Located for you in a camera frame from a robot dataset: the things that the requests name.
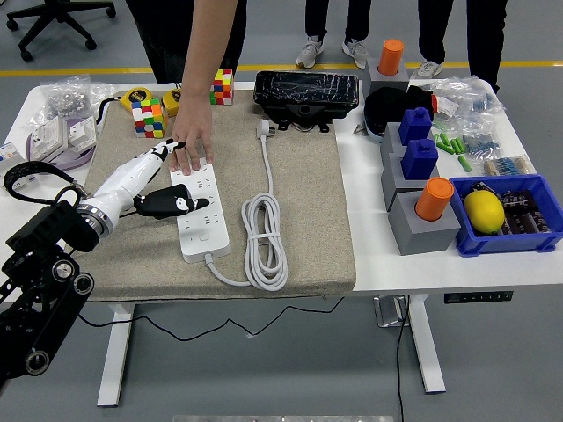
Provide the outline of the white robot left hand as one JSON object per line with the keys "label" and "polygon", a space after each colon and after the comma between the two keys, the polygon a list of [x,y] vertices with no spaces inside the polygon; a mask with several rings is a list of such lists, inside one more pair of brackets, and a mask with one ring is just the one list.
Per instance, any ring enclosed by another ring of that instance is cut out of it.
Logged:
{"label": "white robot left hand", "polygon": [[183,142],[168,139],[119,166],[92,197],[80,203],[79,214],[98,234],[108,236],[117,227],[121,213],[130,208],[139,215],[160,220],[186,215],[209,206],[210,201],[207,199],[192,198],[184,185],[141,195],[141,191],[157,175],[168,155],[184,145]]}

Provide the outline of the person's hand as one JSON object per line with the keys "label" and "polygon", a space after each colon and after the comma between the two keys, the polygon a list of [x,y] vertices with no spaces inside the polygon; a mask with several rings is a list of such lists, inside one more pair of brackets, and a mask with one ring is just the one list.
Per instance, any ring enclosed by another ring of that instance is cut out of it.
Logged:
{"label": "person's hand", "polygon": [[203,148],[206,162],[214,162],[211,128],[212,111],[208,94],[192,94],[187,89],[182,89],[179,110],[172,128],[172,139],[185,145],[183,149],[172,152],[169,160],[170,171],[181,170],[184,175],[198,171],[201,168],[199,145]]}

